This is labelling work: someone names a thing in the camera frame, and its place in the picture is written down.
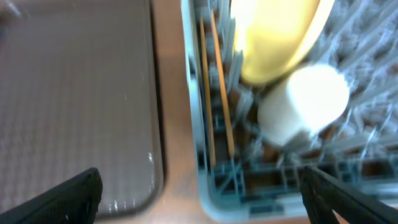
tray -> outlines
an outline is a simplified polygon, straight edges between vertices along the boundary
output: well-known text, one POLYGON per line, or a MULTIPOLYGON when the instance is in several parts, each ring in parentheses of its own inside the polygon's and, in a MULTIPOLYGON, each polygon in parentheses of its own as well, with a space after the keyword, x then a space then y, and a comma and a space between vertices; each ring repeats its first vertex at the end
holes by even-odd
POLYGON ((345 113, 308 142, 278 149, 257 125, 257 104, 272 86, 241 83, 241 52, 233 52, 229 0, 183 0, 187 83, 196 152, 198 193, 204 211, 222 222, 306 215, 299 192, 305 165, 398 206, 398 2, 336 0, 305 62, 329 63, 344 73, 351 99, 345 113), (220 40, 235 156, 228 154, 220 100, 211 10, 220 40), (201 61, 203 19, 212 120, 208 121, 201 61), (210 161, 211 122, 216 165, 210 161))
POLYGON ((0 37, 0 213, 97 167, 97 218, 163 186, 149 1, 6 4, 0 37))

yellow plate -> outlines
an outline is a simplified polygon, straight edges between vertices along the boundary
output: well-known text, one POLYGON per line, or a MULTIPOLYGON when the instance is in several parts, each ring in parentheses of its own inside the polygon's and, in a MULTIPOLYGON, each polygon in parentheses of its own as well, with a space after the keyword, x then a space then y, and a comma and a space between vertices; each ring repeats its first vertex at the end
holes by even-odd
POLYGON ((242 78, 262 85, 288 72, 311 49, 334 0, 233 0, 235 50, 243 50, 242 78))

chopstick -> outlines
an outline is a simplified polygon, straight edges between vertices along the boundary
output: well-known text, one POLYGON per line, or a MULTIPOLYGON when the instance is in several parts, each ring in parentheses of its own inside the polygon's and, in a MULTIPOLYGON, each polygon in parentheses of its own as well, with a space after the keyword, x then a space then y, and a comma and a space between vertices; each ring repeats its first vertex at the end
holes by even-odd
POLYGON ((210 147, 210 165, 216 165, 216 152, 214 146, 214 133, 213 133, 213 115, 211 114, 211 101, 210 101, 210 82, 207 67, 207 52, 206 52, 206 39, 205 39, 205 25, 203 18, 200 19, 200 41, 201 41, 201 64, 203 67, 203 79, 205 81, 205 101, 207 112, 207 126, 209 133, 209 147, 210 147))
POLYGON ((220 80, 221 100, 223 103, 226 137, 228 140, 228 151, 229 151, 229 156, 233 158, 235 155, 234 137, 232 134, 231 117, 229 115, 228 98, 225 89, 223 63, 221 61, 221 54, 220 54, 220 43, 218 42, 218 34, 217 34, 217 28, 216 28, 216 22, 214 19, 213 10, 211 10, 211 32, 213 33, 214 45, 216 49, 216 62, 217 62, 218 78, 220 80))

gray dish rack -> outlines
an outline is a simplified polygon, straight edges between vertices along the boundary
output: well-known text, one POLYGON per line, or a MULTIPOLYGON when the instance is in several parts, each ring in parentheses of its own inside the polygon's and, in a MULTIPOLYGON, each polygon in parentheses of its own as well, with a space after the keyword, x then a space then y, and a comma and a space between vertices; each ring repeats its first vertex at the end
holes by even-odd
POLYGON ((182 0, 187 84, 196 152, 198 191, 205 212, 222 222, 307 215, 299 192, 306 165, 398 206, 398 1, 336 0, 304 62, 344 73, 351 96, 344 114, 307 142, 276 149, 256 123, 257 105, 272 86, 239 81, 241 52, 233 52, 229 0, 182 0), (216 165, 210 165, 200 57, 199 21, 216 14, 236 155, 228 155, 220 83, 211 32, 205 34, 216 165))

white cup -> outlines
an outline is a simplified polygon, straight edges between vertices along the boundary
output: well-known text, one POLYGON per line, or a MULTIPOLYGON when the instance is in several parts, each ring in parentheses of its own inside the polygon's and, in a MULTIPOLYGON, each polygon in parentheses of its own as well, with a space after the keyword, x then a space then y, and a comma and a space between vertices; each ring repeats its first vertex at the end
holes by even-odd
POLYGON ((263 99, 258 123, 267 140, 282 147, 298 136, 310 138, 317 134, 344 112, 348 99, 345 78, 335 68, 307 65, 263 99))

